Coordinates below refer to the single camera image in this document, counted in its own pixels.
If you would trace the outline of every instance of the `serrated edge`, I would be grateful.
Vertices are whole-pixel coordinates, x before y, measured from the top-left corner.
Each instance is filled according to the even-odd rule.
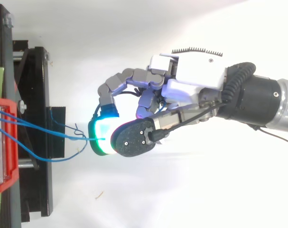
[[[223,53],[222,53],[222,52],[216,52],[216,51],[207,50],[206,53],[211,54],[211,55],[220,56],[220,57],[223,56]]]
[[[216,51],[211,51],[211,50],[206,50],[205,48],[198,48],[198,47],[188,47],[188,48],[180,48],[180,49],[173,49],[172,54],[177,54],[177,53],[183,53],[183,52],[190,52],[190,51],[196,51],[196,52],[204,52],[208,53],[211,55],[216,55],[216,56],[223,56],[222,52],[216,52]]]

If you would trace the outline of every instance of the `black connector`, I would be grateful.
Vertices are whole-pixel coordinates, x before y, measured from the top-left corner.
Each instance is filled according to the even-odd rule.
[[[167,129],[157,129],[155,131],[149,132],[148,137],[151,141],[157,142],[161,139],[165,138],[165,136],[168,134]]]
[[[250,124],[250,123],[248,123],[247,124],[249,127],[251,127],[253,130],[255,130],[255,131],[257,131],[257,130],[260,130],[261,129],[261,127],[260,126],[257,126],[257,125],[254,125],[254,124]]]

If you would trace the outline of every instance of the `red clamp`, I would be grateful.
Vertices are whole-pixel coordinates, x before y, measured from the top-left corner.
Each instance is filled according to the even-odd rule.
[[[0,111],[17,117],[16,103],[0,99]],[[0,114],[1,119],[15,121],[10,117]],[[17,125],[0,121],[0,128],[17,139]],[[0,193],[11,187],[19,178],[18,145],[9,137],[0,132]]]

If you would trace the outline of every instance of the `blue wire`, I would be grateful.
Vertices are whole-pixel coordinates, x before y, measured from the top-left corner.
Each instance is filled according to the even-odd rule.
[[[57,121],[53,118],[52,107],[50,107],[50,116],[51,116],[52,121],[53,121],[54,123],[56,123],[57,125],[70,128],[70,129],[74,130],[74,134],[75,134],[75,135],[82,135],[83,138],[86,138],[84,132],[81,131],[81,130],[79,130],[76,124],[75,124],[75,127],[76,127],[76,128],[73,128],[73,127],[67,126],[67,125],[65,125],[65,124],[63,124],[63,123],[57,122]],[[88,141],[86,141],[84,147],[79,151],[79,153],[83,152],[83,151],[85,150],[85,148],[87,147],[87,145],[88,145]]]
[[[163,106],[161,107],[161,109],[159,109],[158,113],[161,112],[161,111],[163,111],[163,109],[165,108],[166,105],[167,105],[167,102],[164,101],[164,104],[163,104]]]
[[[29,154],[31,154],[33,157],[35,157],[38,160],[41,160],[43,162],[64,162],[67,160],[70,160],[72,158],[74,158],[75,156],[77,156],[80,152],[72,155],[69,158],[64,158],[64,159],[59,159],[59,160],[52,160],[52,159],[47,159],[47,158],[41,158],[39,156],[37,156],[36,154],[34,154],[29,148],[27,148],[24,144],[22,144],[20,141],[18,141],[17,139],[15,139],[13,136],[9,135],[8,133],[6,133],[4,130],[0,129],[0,132],[3,133],[4,135],[6,135],[7,137],[9,137],[11,140],[13,140],[14,142],[16,142],[18,145],[20,145],[25,151],[27,151]]]
[[[58,121],[56,121],[56,120],[53,118],[52,107],[50,108],[50,116],[51,116],[52,121],[53,121],[54,123],[56,123],[57,125],[63,126],[63,127],[67,127],[67,128],[70,128],[70,129],[74,130],[74,134],[76,134],[75,131],[79,131],[81,134],[76,134],[76,135],[82,135],[84,138],[86,138],[84,132],[81,131],[81,130],[79,130],[79,129],[77,128],[77,125],[76,125],[76,124],[75,124],[76,128],[73,128],[73,127],[67,126],[67,125],[65,125],[65,124],[63,124],[63,123],[59,123]]]
[[[16,125],[22,125],[22,126],[26,126],[26,127],[35,128],[35,129],[41,130],[41,131],[43,131],[43,132],[46,132],[46,133],[49,133],[49,134],[58,136],[58,137],[68,138],[68,139],[70,139],[70,140],[86,140],[86,141],[104,140],[104,138],[101,138],[101,139],[98,139],[98,138],[80,138],[80,137],[69,136],[69,135],[66,135],[66,134],[63,134],[63,133],[60,133],[60,132],[55,132],[55,131],[51,131],[51,130],[48,130],[48,129],[45,129],[45,128],[36,126],[36,125],[31,124],[31,123],[29,123],[29,122],[27,122],[27,121],[24,121],[24,120],[22,120],[22,119],[19,119],[19,118],[17,118],[17,117],[14,117],[14,116],[12,116],[12,115],[10,115],[10,114],[8,114],[8,113],[2,112],[2,111],[0,111],[0,113],[3,114],[3,115],[9,116],[9,117],[11,117],[12,119],[18,120],[18,121],[20,121],[21,123],[14,122],[14,121],[9,121],[9,120],[5,120],[5,119],[1,119],[1,118],[0,118],[0,121],[6,122],[6,123],[10,123],[10,124],[16,124]]]

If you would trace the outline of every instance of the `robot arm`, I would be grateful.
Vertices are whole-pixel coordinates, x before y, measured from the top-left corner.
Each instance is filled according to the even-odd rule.
[[[108,150],[123,156],[150,151],[170,131],[213,116],[288,131],[288,81],[254,76],[254,71],[251,63],[227,68],[221,53],[203,48],[153,56],[146,70],[125,69],[99,87],[101,116],[90,121],[89,136],[105,136],[96,134],[97,121],[119,117],[113,97],[127,84],[142,88],[137,120],[113,124],[105,136]],[[162,101],[167,109],[155,114]],[[91,141],[91,146],[97,154],[109,153],[99,142]]]

